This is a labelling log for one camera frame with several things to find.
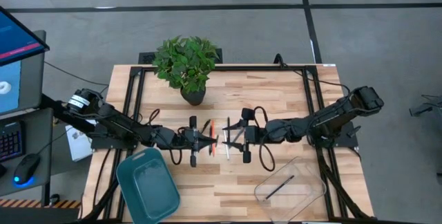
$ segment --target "black plant pot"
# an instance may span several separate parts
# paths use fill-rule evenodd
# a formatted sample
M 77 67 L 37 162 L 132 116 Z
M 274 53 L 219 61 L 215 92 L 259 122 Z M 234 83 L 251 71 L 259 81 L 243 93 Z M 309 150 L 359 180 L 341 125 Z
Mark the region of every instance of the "black plant pot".
M 202 103 L 206 95 L 206 88 L 203 91 L 185 93 L 181 88 L 181 96 L 192 106 L 197 106 Z

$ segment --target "keyboard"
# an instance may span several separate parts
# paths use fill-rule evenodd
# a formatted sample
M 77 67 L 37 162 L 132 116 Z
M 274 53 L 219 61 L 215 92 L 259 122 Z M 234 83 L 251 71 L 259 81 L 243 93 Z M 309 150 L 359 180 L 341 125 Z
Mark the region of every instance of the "keyboard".
M 0 126 L 0 162 L 25 154 L 23 130 L 23 122 L 13 122 Z

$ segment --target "white paper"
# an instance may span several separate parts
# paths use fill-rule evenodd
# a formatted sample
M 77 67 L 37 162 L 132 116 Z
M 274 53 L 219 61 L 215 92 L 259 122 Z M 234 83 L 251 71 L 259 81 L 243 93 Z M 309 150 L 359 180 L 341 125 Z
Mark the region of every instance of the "white paper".
M 91 124 L 97 124 L 95 120 L 87 120 Z M 68 136 L 70 156 L 72 161 L 77 162 L 83 158 L 92 155 L 90 143 L 92 140 L 84 133 L 74 129 L 71 125 L 66 126 L 66 135 Z

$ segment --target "green leaves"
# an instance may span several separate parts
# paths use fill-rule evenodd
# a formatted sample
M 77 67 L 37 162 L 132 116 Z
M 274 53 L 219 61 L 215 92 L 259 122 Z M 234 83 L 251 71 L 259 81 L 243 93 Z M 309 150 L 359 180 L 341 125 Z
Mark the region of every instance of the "green leaves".
M 187 93 L 201 91 L 215 68 L 216 47 L 207 39 L 181 36 L 163 41 L 157 49 L 153 65 L 158 78 L 171 88 L 183 88 Z

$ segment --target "blue light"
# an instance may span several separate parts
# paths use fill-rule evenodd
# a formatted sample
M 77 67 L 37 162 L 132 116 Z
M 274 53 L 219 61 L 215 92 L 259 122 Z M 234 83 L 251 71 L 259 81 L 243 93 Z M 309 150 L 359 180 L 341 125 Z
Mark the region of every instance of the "blue light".
M 24 184 L 14 183 L 14 185 L 15 185 L 15 187 L 18 187 L 18 188 L 25 188 L 25 187 L 28 187 L 28 186 L 32 185 L 32 184 L 34 183 L 34 181 L 35 181 L 35 178 L 34 178 L 34 177 L 31 177 L 31 178 L 29 179 L 29 181 L 26 182 L 26 183 L 24 183 Z

